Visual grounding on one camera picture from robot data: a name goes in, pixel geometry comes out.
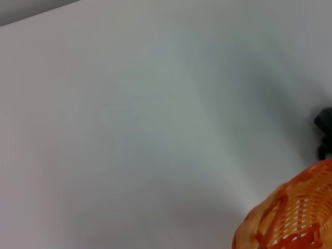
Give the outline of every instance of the orange woven basket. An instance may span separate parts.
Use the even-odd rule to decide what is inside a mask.
[[[253,208],[232,249],[332,249],[332,160],[282,184]]]

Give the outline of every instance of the black object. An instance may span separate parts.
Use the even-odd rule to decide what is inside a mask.
[[[319,160],[324,160],[326,154],[332,154],[332,107],[321,110],[313,122],[325,133],[317,150]]]

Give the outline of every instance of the basket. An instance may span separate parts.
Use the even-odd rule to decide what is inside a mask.
[[[237,229],[232,249],[332,249],[332,160],[277,188]]]

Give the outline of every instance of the white surface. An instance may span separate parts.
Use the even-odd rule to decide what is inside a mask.
[[[331,4],[94,0],[2,27],[2,248],[230,248],[315,161]]]

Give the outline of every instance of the wicker weave pattern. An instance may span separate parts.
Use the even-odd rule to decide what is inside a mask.
[[[332,160],[308,168],[250,211],[233,249],[332,249]]]

